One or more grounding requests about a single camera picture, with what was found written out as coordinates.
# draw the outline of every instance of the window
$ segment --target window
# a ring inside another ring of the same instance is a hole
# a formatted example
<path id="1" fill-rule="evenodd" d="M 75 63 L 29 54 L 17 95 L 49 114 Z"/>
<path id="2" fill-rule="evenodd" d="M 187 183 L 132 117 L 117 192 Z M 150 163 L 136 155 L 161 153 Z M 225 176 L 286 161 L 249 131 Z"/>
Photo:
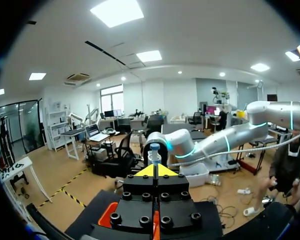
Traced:
<path id="1" fill-rule="evenodd" d="M 101 90 L 101 111 L 121 110 L 124 112 L 124 86 L 113 86 Z"/>

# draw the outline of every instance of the yellow black caution tape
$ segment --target yellow black caution tape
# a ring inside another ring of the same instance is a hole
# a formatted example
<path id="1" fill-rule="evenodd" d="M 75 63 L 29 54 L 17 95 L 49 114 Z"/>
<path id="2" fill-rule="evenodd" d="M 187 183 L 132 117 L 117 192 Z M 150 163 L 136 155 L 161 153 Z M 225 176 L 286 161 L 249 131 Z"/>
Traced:
<path id="1" fill-rule="evenodd" d="M 51 197 L 50 199 L 52 199 L 55 195 L 57 195 L 58 193 L 62 192 L 62 189 L 59 189 L 58 191 L 56 191 Z M 49 199 L 45 200 L 40 206 L 37 207 L 38 208 L 41 208 L 43 205 L 45 205 L 47 202 L 49 202 Z"/>
<path id="2" fill-rule="evenodd" d="M 77 176 L 75 176 L 74 178 L 72 178 L 70 181 L 68 181 L 65 185 L 63 185 L 60 189 L 65 188 L 67 185 L 69 185 L 73 180 L 75 180 L 77 177 L 79 177 L 81 174 L 83 174 L 85 171 L 87 171 L 88 169 L 86 168 L 85 170 L 83 170 L 82 172 L 80 172 Z"/>
<path id="3" fill-rule="evenodd" d="M 76 175 L 74 178 L 72 178 L 70 181 L 68 181 L 65 185 L 63 185 L 58 191 L 56 191 L 51 197 L 50 197 L 50 199 L 51 198 L 53 198 L 55 195 L 57 195 L 58 193 L 60 193 L 60 192 L 62 192 L 63 191 L 63 189 L 67 186 L 67 185 L 69 185 L 73 180 L 75 180 L 77 177 L 79 177 L 81 174 L 83 174 L 85 171 L 87 171 L 88 170 L 88 168 L 86 168 L 85 170 L 83 170 L 83 171 L 81 171 L 78 175 Z M 45 200 L 41 205 L 39 205 L 38 207 L 37 207 L 37 209 L 39 209 L 39 208 L 41 208 L 43 205 L 45 205 L 47 202 L 49 202 L 49 200 L 47 199 L 47 200 Z"/>
<path id="4" fill-rule="evenodd" d="M 74 196 L 72 196 L 70 193 L 68 193 L 66 190 L 64 190 L 63 188 L 62 188 L 62 191 L 66 194 L 66 195 L 68 195 L 70 198 L 72 198 L 76 203 L 78 203 L 78 204 L 80 204 L 82 207 L 86 207 L 86 205 L 83 203 L 83 202 L 81 202 L 81 201 L 79 201 L 78 199 L 76 199 Z"/>

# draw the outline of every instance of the man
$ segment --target man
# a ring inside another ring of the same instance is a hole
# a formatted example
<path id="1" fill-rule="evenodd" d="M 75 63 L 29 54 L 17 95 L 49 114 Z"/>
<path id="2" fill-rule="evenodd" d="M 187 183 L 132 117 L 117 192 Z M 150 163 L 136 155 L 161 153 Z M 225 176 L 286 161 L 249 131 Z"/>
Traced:
<path id="1" fill-rule="evenodd" d="M 215 130 L 221 131 L 223 129 L 226 129 L 227 125 L 227 112 L 225 106 L 222 106 L 222 109 L 219 113 L 219 117 L 216 119 L 219 122 L 219 125 L 215 127 Z"/>
<path id="2" fill-rule="evenodd" d="M 300 131 L 293 130 L 292 136 L 300 134 Z M 279 192 L 287 194 L 291 190 L 292 200 L 290 205 L 294 206 L 300 199 L 300 138 L 290 144 L 286 144 L 277 149 L 270 167 L 269 177 L 262 179 L 259 184 L 256 203 L 243 211 L 243 215 L 250 216 L 260 211 L 262 200 L 267 193 L 276 190 L 275 196 Z"/>

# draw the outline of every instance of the yellow triangle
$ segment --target yellow triangle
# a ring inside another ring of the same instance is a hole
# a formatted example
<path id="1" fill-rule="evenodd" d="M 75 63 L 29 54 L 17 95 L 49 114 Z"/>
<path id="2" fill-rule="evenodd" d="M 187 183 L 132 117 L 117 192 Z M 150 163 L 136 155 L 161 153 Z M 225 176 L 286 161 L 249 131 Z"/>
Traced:
<path id="1" fill-rule="evenodd" d="M 169 175 L 169 176 L 178 176 L 177 173 L 175 173 L 174 171 L 170 170 L 169 168 L 163 166 L 162 164 L 158 164 L 158 176 L 161 177 L 163 175 Z"/>
<path id="2" fill-rule="evenodd" d="M 154 165 L 151 164 L 147 166 L 145 169 L 142 169 L 140 172 L 136 173 L 135 176 L 143 176 L 143 175 L 148 175 L 149 177 L 154 176 Z"/>

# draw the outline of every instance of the white hose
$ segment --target white hose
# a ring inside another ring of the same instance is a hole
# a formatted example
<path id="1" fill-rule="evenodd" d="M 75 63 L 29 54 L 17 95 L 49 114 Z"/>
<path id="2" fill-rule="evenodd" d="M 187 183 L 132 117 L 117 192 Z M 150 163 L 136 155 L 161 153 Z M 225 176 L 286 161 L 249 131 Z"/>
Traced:
<path id="1" fill-rule="evenodd" d="M 182 166 L 182 165 L 191 165 L 191 164 L 195 164 L 197 162 L 200 162 L 200 161 L 208 159 L 208 158 L 213 158 L 213 157 L 218 156 L 218 155 L 237 154 L 237 153 L 245 153 L 245 152 L 254 152 L 254 151 L 262 151 L 262 150 L 277 148 L 277 147 L 281 147 L 281 146 L 284 146 L 286 144 L 289 144 L 289 143 L 291 143 L 292 141 L 294 141 L 294 140 L 296 140 L 298 138 L 300 138 L 300 134 L 297 135 L 297 136 L 294 136 L 293 138 L 291 138 L 291 139 L 289 139 L 287 141 L 284 141 L 284 142 L 276 144 L 276 145 L 264 146 L 264 147 L 257 147 L 257 148 L 251 148 L 251 149 L 243 149 L 243 150 L 233 150 L 233 151 L 217 152 L 217 153 L 210 154 L 208 156 L 206 155 L 206 156 L 200 157 L 200 158 L 198 158 L 196 160 L 168 164 L 167 166 L 168 167 L 176 167 L 176 166 Z"/>

